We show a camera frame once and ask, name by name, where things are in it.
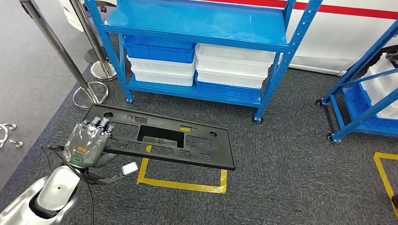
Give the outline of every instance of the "white plastic crate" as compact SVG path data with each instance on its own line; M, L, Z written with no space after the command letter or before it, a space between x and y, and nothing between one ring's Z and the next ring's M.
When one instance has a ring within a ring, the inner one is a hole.
M206 44L197 44L195 54L197 69L265 77L275 56L274 52Z
M188 75L135 70L134 75L137 81L165 83L180 86L192 86L194 72L195 71L193 71L192 74Z
M197 68L198 81L226 84L247 88L261 88L266 75L220 73L219 71Z
M394 69L394 66L388 59L385 58L385 56L386 53L383 53L380 57L380 60L373 66L369 67L367 73L363 77ZM367 95L369 95L371 105L375 105L381 99L390 94L393 90L398 88L398 73L393 73L368 81L363 81L361 82L361 85L363 89L367 92ZM381 110L377 114L377 116L380 118L398 120L398 100L391 103L391 105L389 105L385 109Z
M192 75L195 71L196 59L193 59L192 63L181 63L181 62L169 62L159 60L145 60L130 58L127 59L131 63L131 70L135 72L146 71L156 73L170 73L170 74L181 74L181 75Z

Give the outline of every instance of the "yellow floor marking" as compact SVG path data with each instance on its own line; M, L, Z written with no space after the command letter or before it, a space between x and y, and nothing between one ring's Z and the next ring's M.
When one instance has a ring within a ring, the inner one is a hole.
M146 147L146 151L150 152L151 148L152 146L148 145ZM201 192L219 193L219 194L225 194L225 192L227 191L226 170L221 170L220 185L210 186L210 185L189 184L189 183L181 183L169 180L156 180L156 179L145 178L145 172L147 166L148 166L148 159L143 158L141 162L141 167L139 169L137 184L143 183L143 184L164 187L164 188L176 188L176 189L183 189L190 191L201 191Z
M382 162L380 160L382 158L398 160L398 155L376 152L375 155L373 156L373 159L375 160L375 163L376 163L377 170L379 171L380 177L382 178L384 187L387 191L388 197L389 197L389 199L391 199L394 196L394 192L392 191L391 184L388 181L386 172L385 172ZM397 208L395 207L395 205L392 202L391 202L391 205L392 205L392 208L394 209L395 216L398 218Z

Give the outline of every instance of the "red stripe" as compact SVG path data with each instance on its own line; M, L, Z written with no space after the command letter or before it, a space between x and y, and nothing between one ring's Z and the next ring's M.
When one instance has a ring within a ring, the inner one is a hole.
M280 7L280 8L283 8L286 4L286 1L284 0L210 0L210 1L254 5L254 6L265 6L265 7ZM306 6L307 3L296 2L294 8L304 10ZM343 14L343 15L357 15L357 16L366 16L366 17L375 17L375 18L384 18L384 19L393 19L393 20L396 20L398 18L398 12L367 9L367 8L352 8L352 7L343 7L343 6L321 5L321 7L319 8L319 12Z

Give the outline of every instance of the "blue metal shelf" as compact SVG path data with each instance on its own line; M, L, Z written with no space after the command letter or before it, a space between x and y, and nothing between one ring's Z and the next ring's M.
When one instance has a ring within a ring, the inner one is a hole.
M285 74L322 0L310 0L289 43L286 28L296 0L287 0L284 9L231 5L192 0L118 0L109 18L102 22L95 0L84 0L118 79L133 102L131 90L196 98L256 107L254 120L261 122L277 86ZM109 33L119 34L119 57ZM264 94L246 100L196 91L196 87L130 81L124 71L122 34L167 37L190 42L225 45L276 52Z
M192 86L187 87L187 86L178 86L178 85L170 85L162 83L136 81L135 77L133 76L129 81L128 87L131 88L132 90L138 90L138 91L144 91L144 92L150 92L162 95L194 98L199 100L221 102L221 103L234 104L234 105L244 105L255 108L258 108L261 105L260 102L261 91L259 91L258 98L256 99L244 99L239 97L237 98L229 96L220 96L217 94L196 91L195 81L193 82Z
M201 1L123 0L103 27L109 32L285 52L290 47L283 19L280 9Z
M398 99L398 88L388 94L374 105L367 99L367 93L361 89L360 82L375 79L381 76L390 75L398 72L398 68L385 71L379 74L353 79L377 53L398 34L398 19L390 28L373 44L372 47L347 71L347 73L337 82L337 84L321 99L317 100L317 105L327 105L328 102L333 106L340 129L335 133L328 134L328 139L340 142L340 139L351 132L398 136L398 121L382 119L377 117L384 108ZM336 102L336 95L342 94L345 105L351 117L351 122L345 124L340 114L340 109Z

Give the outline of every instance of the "plastic storage bin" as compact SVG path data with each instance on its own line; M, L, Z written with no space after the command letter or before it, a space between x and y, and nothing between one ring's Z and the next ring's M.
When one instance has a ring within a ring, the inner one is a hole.
M157 73L169 73L169 74L180 74L190 75L195 72L196 60L192 63L181 63L181 62L169 62L159 60L144 60L127 57L131 63L131 70L134 72L146 71L146 72L157 72Z
M160 37L125 35L123 46L128 57L192 63L196 43Z
M363 77L394 69L395 67L385 58L385 55L386 53L383 53L380 60L371 66ZM361 85L369 96L370 104L375 105L393 90L398 88L398 73L363 81ZM398 120L398 100L381 110L377 116L385 119Z
M197 69L225 73L260 75L266 78L274 61L274 52L198 44L195 51Z
M354 84L349 89L351 100L355 103L355 107L357 108L358 115L365 112L370 108L370 98L367 92L362 88L362 86L358 83ZM384 128L384 129L398 129L398 120L394 119L384 119L378 116L372 116L363 122L363 125L371 128Z
M245 98L245 99L258 99L261 94L261 88L244 88L244 87L236 87L236 86L229 86L223 84L216 84L216 83L206 83L200 82L196 78L196 90L205 93L212 93L212 94L219 94L223 96L231 96L231 97L238 97L238 98Z
M193 75L135 70L136 81L192 86Z
M217 83L230 86L261 88L266 75L249 75L238 73L225 73L215 70L204 70L196 66L198 81L207 83Z

